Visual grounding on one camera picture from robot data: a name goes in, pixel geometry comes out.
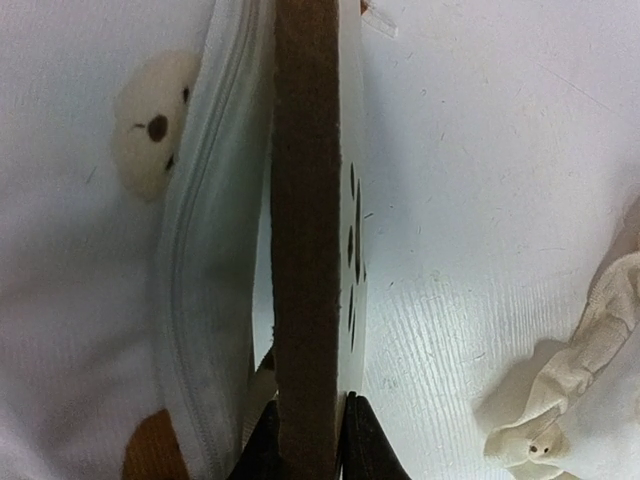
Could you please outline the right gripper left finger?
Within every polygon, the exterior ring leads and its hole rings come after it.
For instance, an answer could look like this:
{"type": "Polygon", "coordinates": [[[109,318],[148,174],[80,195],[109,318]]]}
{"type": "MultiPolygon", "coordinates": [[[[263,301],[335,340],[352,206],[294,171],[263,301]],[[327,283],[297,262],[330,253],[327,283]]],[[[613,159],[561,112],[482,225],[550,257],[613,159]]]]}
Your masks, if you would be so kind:
{"type": "Polygon", "coordinates": [[[265,406],[259,421],[228,480],[278,480],[282,459],[278,446],[277,402],[265,406]]]}

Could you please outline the wooden pet bed frame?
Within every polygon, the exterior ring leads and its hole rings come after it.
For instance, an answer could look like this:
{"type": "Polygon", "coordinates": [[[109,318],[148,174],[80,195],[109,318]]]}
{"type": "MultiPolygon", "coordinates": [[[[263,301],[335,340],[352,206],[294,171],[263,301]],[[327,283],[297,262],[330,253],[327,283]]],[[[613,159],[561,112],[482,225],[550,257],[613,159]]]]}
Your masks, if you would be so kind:
{"type": "Polygon", "coordinates": [[[265,479],[340,475],[362,385],[365,163],[358,1],[280,1],[275,20],[271,267],[276,398],[265,479]]]}

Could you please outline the large bear print cushion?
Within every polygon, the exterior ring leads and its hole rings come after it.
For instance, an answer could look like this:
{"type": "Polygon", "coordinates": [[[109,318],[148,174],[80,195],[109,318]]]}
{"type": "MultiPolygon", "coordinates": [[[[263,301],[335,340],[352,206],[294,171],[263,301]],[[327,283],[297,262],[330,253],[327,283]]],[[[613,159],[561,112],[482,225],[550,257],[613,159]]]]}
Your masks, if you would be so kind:
{"type": "Polygon", "coordinates": [[[240,453],[270,1],[1,5],[1,475],[240,453]]]}

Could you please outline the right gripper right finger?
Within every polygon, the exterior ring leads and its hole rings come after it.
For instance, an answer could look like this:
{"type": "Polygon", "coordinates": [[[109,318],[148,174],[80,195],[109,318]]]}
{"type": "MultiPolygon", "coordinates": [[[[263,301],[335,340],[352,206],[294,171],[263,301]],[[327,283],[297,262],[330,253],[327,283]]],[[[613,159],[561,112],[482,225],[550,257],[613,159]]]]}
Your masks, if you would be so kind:
{"type": "Polygon", "coordinates": [[[366,397],[346,397],[340,460],[346,480],[410,480],[366,397]]]}

